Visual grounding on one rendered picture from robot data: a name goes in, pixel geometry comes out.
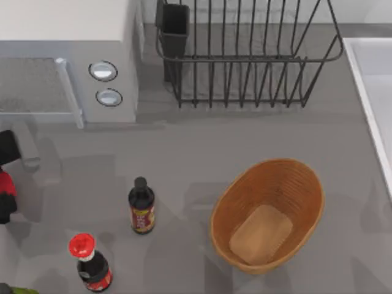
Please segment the dark grey utensil holder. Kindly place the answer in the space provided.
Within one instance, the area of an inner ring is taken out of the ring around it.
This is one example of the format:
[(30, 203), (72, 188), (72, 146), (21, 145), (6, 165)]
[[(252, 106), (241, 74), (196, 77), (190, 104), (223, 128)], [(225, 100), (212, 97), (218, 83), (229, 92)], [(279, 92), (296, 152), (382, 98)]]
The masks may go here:
[(185, 4), (170, 4), (157, 0), (156, 28), (163, 51), (164, 82), (175, 82), (176, 71), (182, 70), (182, 59), (189, 36), (190, 8)]

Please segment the microwave door with grey window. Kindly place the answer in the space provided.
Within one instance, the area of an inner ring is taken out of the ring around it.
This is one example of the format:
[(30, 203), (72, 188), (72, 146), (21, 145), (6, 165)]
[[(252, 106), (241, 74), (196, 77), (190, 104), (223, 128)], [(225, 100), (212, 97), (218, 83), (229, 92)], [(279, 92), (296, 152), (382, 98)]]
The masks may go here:
[[(0, 58), (0, 119), (37, 123), (75, 123), (61, 81), (56, 58)], [(78, 104), (75, 81), (73, 84)]]

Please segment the brown wicker basket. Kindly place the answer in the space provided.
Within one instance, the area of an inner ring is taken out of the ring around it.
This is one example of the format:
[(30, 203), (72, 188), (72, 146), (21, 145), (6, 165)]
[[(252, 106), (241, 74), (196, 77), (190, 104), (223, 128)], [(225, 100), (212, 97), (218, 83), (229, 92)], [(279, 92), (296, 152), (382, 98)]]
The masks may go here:
[(264, 274), (290, 260), (309, 240), (324, 209), (316, 173), (295, 159), (257, 163), (214, 205), (211, 242), (227, 263)]

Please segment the dark bottle with black cap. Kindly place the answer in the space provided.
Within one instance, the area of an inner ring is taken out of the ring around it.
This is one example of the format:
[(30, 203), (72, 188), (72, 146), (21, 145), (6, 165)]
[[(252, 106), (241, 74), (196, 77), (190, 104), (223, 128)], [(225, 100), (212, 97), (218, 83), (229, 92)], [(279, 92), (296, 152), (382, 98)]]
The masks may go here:
[(139, 235), (151, 232), (155, 226), (155, 194), (146, 178), (134, 179), (134, 186), (128, 194), (132, 230)]

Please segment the large silver microwave knob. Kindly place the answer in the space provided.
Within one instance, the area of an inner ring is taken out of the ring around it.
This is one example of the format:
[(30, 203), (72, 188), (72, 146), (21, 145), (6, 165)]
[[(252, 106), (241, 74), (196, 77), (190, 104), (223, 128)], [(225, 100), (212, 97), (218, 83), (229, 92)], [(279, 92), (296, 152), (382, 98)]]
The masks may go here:
[(118, 75), (118, 70), (114, 64), (109, 61), (99, 61), (89, 65), (89, 74), (95, 80), (109, 82), (114, 80)]

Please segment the pale microwave oven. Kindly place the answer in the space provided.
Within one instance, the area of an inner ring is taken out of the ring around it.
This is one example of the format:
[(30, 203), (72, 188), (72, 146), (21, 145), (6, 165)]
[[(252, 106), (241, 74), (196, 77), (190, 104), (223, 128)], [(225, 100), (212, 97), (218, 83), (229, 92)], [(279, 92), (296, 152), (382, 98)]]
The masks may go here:
[[(0, 58), (67, 59), (85, 125), (135, 122), (144, 42), (140, 0), (0, 0)], [(115, 65), (114, 80), (90, 76), (99, 61)], [(121, 93), (117, 107), (96, 101), (107, 88)]]

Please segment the green bottle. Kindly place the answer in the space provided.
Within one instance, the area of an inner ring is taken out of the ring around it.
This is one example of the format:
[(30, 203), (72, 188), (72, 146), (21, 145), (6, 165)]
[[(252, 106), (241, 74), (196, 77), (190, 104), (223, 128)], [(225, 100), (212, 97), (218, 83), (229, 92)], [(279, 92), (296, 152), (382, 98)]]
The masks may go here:
[(12, 287), (6, 283), (0, 283), (0, 294), (40, 294), (37, 290), (23, 287)]

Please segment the red and black bottle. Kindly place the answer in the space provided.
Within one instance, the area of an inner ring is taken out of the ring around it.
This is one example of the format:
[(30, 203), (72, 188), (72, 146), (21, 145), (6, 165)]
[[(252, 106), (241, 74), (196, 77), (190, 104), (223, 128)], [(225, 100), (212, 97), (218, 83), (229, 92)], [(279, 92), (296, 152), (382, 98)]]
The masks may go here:
[(11, 176), (0, 167), (0, 224), (10, 222), (10, 215), (17, 211), (16, 188)]

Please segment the dark bottle with red cap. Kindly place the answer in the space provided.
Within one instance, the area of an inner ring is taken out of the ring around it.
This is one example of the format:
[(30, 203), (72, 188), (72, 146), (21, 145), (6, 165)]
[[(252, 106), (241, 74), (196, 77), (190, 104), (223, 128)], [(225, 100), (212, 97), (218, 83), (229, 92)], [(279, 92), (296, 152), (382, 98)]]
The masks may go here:
[(77, 259), (77, 271), (85, 287), (94, 293), (105, 291), (113, 281), (113, 274), (104, 255), (96, 249), (96, 241), (89, 233), (78, 233), (68, 243), (68, 250)]

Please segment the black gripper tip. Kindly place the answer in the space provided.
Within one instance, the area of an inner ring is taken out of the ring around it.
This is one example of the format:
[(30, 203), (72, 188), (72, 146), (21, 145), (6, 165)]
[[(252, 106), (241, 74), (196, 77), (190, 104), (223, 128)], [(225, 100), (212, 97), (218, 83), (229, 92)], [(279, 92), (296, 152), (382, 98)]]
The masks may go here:
[(21, 159), (14, 133), (11, 130), (0, 132), (0, 166)]

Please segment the small silver microwave knob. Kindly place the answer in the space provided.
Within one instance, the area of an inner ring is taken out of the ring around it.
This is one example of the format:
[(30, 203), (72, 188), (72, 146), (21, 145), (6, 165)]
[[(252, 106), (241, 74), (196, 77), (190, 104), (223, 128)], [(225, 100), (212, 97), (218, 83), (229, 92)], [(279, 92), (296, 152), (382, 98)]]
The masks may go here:
[(96, 92), (96, 101), (104, 107), (117, 107), (123, 102), (123, 96), (117, 90), (107, 88)]

